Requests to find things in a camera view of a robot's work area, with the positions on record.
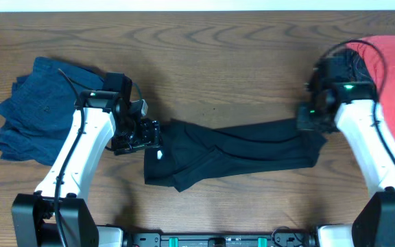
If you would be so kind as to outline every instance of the wooden table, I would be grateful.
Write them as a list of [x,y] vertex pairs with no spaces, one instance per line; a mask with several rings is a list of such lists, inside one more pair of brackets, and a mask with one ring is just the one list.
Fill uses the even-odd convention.
[[[395,34],[395,12],[1,13],[0,102],[35,57],[48,56],[126,73],[161,121],[220,128],[284,119],[308,98],[303,84],[326,48],[370,34]],[[365,183],[345,138],[326,137],[314,168],[208,179],[182,193],[144,185],[142,152],[106,152],[88,205],[97,224],[134,231],[351,223],[368,201]],[[16,243],[14,197],[32,193],[48,170],[0,160],[0,246]]]

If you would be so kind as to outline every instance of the blue denim cloth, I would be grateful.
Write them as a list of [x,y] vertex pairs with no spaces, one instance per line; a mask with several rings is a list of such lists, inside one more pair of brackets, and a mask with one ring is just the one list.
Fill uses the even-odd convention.
[[[73,121],[75,95],[65,74],[89,88],[101,89],[103,78],[86,69],[49,58],[36,58],[30,75],[12,85],[12,97],[0,104],[6,122],[0,129],[1,159],[34,159],[53,165]],[[74,85],[80,93],[84,89]]]

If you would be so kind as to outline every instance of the wire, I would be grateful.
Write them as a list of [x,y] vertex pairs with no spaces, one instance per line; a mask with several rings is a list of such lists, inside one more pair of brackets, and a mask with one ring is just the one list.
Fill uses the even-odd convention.
[[361,59],[361,56],[359,56],[359,55],[356,56],[356,58],[357,58],[356,62],[355,62],[355,59],[353,59],[353,63],[355,64],[355,67],[354,67],[355,73],[358,73],[359,75],[362,75],[363,77],[370,78],[369,75],[362,73],[362,71],[358,70],[357,66],[359,65],[359,61],[361,61],[362,59]]
[[95,89],[92,89],[92,88],[90,88],[90,87],[88,87],[88,86],[83,85],[82,83],[76,82],[75,80],[73,80],[72,78],[69,78],[68,76],[67,76],[67,78],[69,79],[69,81],[70,81],[71,83],[74,83],[74,84],[76,84],[76,85],[78,85],[78,86],[81,86],[81,87],[84,88],[84,89],[95,90]]
[[278,230],[280,230],[280,229],[282,229],[282,228],[289,229],[289,231],[290,231],[292,234],[294,234],[295,238],[301,243],[301,244],[298,245],[298,246],[302,246],[302,245],[303,245],[304,242],[303,242],[303,241],[294,233],[294,231],[293,231],[292,229],[290,229],[288,226],[279,226],[279,227],[277,227],[277,228],[272,232],[272,234],[271,234],[271,240],[274,241],[274,243],[275,243],[276,245],[281,246],[280,244],[278,244],[278,243],[275,241],[274,235],[275,235],[275,233],[277,233]]
[[[82,103],[82,100],[80,99],[79,94],[77,93],[75,87],[73,86],[73,82],[68,78],[67,75],[65,75],[65,73],[61,69],[58,69],[58,71],[65,78],[65,80],[68,82],[71,89],[73,89],[73,92],[75,94],[77,102]],[[77,132],[77,136],[75,137],[73,145],[71,146],[71,148],[67,154],[67,157],[65,158],[65,160],[62,164],[62,167],[60,168],[59,175],[56,177],[56,189],[54,190],[54,214],[56,217],[56,225],[57,225],[58,232],[59,232],[59,238],[60,238],[60,241],[62,242],[62,245],[64,247],[67,247],[68,243],[67,243],[67,239],[65,238],[65,234],[63,231],[63,227],[62,227],[62,216],[59,212],[59,210],[60,210],[60,205],[59,205],[60,186],[62,185],[62,179],[63,179],[64,173],[65,173],[65,169],[67,168],[69,159],[71,158],[71,156],[74,152],[74,149],[77,146],[77,143],[79,142],[80,137],[82,136],[82,134],[84,132],[85,112],[84,112],[83,106],[82,106],[82,109],[79,109],[79,111],[80,111],[80,128],[79,128],[79,131]]]
[[339,43],[337,45],[334,45],[333,47],[328,49],[321,56],[320,60],[327,57],[332,51],[335,51],[337,48],[340,48],[341,46],[349,44],[349,43],[359,43],[359,44],[367,45],[367,46],[373,48],[377,52],[379,57],[381,58],[382,65],[383,65],[383,78],[382,78],[381,86],[380,86],[379,90],[377,91],[378,97],[377,97],[377,99],[373,100],[374,101],[373,108],[372,108],[373,126],[376,129],[377,135],[379,136],[379,139],[381,140],[381,143],[382,143],[383,147],[385,148],[385,151],[388,153],[388,155],[391,158],[391,161],[393,162],[393,164],[395,166],[395,157],[392,154],[390,148],[388,147],[388,144],[386,143],[385,139],[383,138],[381,130],[379,129],[380,121],[377,119],[377,115],[376,115],[377,105],[378,105],[379,101],[381,100],[381,96],[383,93],[383,89],[385,88],[386,81],[387,81],[387,75],[388,75],[387,62],[386,62],[385,56],[383,56],[383,54],[382,54],[382,51],[379,48],[377,48],[375,45],[373,45],[372,43],[365,41],[365,40],[347,40],[347,41],[344,41],[344,42]]
[[141,94],[141,90],[140,90],[140,87],[138,86],[138,84],[135,82],[132,82],[132,85],[135,86],[136,91],[138,91],[138,96],[140,97],[140,100],[143,99],[143,95]]

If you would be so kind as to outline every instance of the white wall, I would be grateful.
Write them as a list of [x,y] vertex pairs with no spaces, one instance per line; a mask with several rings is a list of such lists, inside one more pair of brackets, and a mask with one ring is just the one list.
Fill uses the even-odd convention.
[[0,12],[395,10],[395,0],[0,0]]

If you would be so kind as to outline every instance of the table surface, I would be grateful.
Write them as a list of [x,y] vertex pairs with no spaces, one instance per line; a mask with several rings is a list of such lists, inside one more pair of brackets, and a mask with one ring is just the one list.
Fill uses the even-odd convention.
[[[371,34],[395,34],[395,12],[1,13],[0,102],[35,57],[47,56],[126,73],[153,119],[211,128],[285,119],[308,98],[303,84],[323,51]],[[88,206],[97,224],[131,231],[351,223],[366,186],[342,134],[326,138],[314,168],[207,179],[182,193],[144,185],[142,152],[105,152]],[[32,193],[48,170],[0,160],[0,246],[16,244],[14,197]]]

